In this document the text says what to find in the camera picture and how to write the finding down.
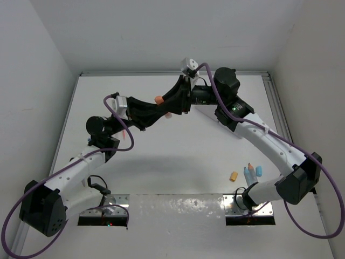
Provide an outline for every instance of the blue eraser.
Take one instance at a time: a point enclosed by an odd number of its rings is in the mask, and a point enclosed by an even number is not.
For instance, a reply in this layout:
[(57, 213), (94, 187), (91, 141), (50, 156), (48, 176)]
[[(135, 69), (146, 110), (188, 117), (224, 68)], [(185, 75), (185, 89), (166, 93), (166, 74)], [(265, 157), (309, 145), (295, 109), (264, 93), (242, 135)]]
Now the blue eraser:
[(263, 169), (262, 169), (262, 167), (261, 167), (261, 166), (257, 166), (257, 167), (255, 168), (255, 172), (256, 172), (256, 174), (257, 174), (258, 177), (262, 176), (262, 175), (263, 175)]

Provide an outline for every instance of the robotic arm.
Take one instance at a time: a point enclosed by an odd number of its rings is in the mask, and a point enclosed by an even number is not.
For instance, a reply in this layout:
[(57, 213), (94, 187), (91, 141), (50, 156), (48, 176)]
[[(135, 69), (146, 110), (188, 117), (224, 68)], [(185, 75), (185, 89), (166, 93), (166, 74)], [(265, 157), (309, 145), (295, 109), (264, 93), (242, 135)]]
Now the robotic arm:
[[(181, 75), (175, 86), (162, 96), (163, 103), (159, 105), (146, 103), (116, 93), (111, 95), (114, 111), (126, 126), (135, 126), (145, 131), (167, 113), (180, 115), (188, 113), (192, 105), (217, 105), (215, 115), (218, 120), (231, 131), (253, 143), (281, 173), (274, 180), (250, 185), (246, 191), (237, 196), (239, 206), (252, 210), (263, 202), (281, 199), (294, 205), (298, 204), (319, 181), (320, 168), (299, 150), (267, 134), (268, 126), (249, 104), (238, 97), (240, 82), (236, 78), (235, 70), (222, 67), (215, 72), (213, 79), (219, 95), (233, 116), (264, 125), (265, 131), (247, 122), (232, 120), (226, 115), (213, 89), (209, 86), (196, 85), (199, 77), (195, 70), (197, 66), (198, 64), (192, 59), (181, 62), (184, 75)], [(86, 129), (91, 135), (91, 140), (88, 146), (70, 161), (70, 164), (81, 158), (83, 161), (47, 181), (28, 195), (22, 203), (20, 219), (46, 236), (56, 234), (71, 216), (97, 207), (102, 202), (102, 198), (111, 193), (100, 185), (91, 184), (88, 177), (93, 170), (106, 163), (115, 152), (94, 153), (87, 158), (84, 156), (99, 148), (117, 148), (119, 140), (112, 135), (122, 131), (123, 126), (114, 116), (90, 117)], [(322, 162), (318, 154), (313, 153), (312, 156)], [(30, 182), (25, 191), (36, 183)]]

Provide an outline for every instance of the white tabletop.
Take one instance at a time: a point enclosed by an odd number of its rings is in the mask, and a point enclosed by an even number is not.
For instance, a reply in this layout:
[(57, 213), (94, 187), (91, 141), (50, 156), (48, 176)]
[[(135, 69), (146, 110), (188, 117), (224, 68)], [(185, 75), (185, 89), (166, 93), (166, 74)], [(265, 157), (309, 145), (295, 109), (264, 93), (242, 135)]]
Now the white tabletop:
[[(240, 97), (274, 129), (261, 76), (238, 79)], [(85, 146), (86, 120), (93, 115), (109, 116), (102, 104), (104, 96), (118, 91), (153, 103), (176, 81), (177, 76), (80, 77), (55, 171)], [(238, 139), (194, 108), (189, 114), (162, 118), (145, 132), (130, 129), (134, 149), (118, 152), (95, 172), (114, 194), (130, 194), (128, 231), (76, 226), (75, 217), (40, 258), (332, 258), (327, 240), (300, 232), (280, 201), (273, 203), (275, 226), (225, 226), (219, 194), (246, 186), (243, 167), (248, 162), (263, 167), (259, 181), (279, 175), (247, 140)], [(128, 136), (125, 141), (121, 134), (119, 138), (120, 147), (129, 146)], [(236, 182), (229, 181), (232, 171), (239, 173)], [(201, 209), (194, 209), (189, 201), (197, 201)], [(292, 207), (308, 230), (325, 233), (312, 194)], [(22, 255), (37, 251), (48, 240), (30, 228)]]

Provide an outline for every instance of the white wall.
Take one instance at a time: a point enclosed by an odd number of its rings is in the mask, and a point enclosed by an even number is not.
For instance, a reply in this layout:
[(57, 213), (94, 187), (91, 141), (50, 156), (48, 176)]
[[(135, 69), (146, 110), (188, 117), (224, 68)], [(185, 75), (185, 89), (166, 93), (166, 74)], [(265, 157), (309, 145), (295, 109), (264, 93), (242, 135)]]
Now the white wall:
[[(25, 185), (49, 173), (75, 80), (31, 3), (0, 1), (1, 224)], [(18, 224), (17, 213), (9, 244)]]
[[(317, 151), (345, 197), (345, 1), (308, 0), (274, 70), (274, 81), (293, 140)], [(329, 233), (339, 223), (339, 203), (325, 177), (318, 184)], [(331, 240), (345, 253), (345, 231)]]
[(272, 68), (303, 0), (31, 0), (73, 71)]

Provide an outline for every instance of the table surface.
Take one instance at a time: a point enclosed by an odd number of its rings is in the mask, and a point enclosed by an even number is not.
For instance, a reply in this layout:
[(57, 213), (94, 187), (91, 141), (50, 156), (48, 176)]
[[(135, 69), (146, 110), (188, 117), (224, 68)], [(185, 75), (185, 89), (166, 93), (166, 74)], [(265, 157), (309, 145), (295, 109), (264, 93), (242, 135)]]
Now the table surface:
[[(261, 76), (238, 76), (239, 96), (273, 129), (274, 121)], [(104, 96), (120, 92), (153, 103), (177, 76), (80, 77), (54, 170), (85, 146), (86, 120), (109, 116)], [(130, 128), (134, 149), (118, 152), (96, 170), (113, 194), (130, 194), (129, 229), (81, 227), (72, 218), (61, 238), (41, 258), (332, 258), (327, 240), (300, 232), (282, 202), (273, 202), (275, 226), (226, 227), (222, 193), (246, 186), (243, 167), (263, 167), (259, 181), (276, 178), (277, 168), (245, 139), (238, 139), (201, 112), (162, 118), (145, 132)], [(120, 147), (129, 146), (129, 137)], [(230, 182), (238, 171), (236, 182)], [(291, 206), (309, 231), (324, 234), (312, 194)], [(22, 255), (39, 250), (49, 238), (29, 229)]]

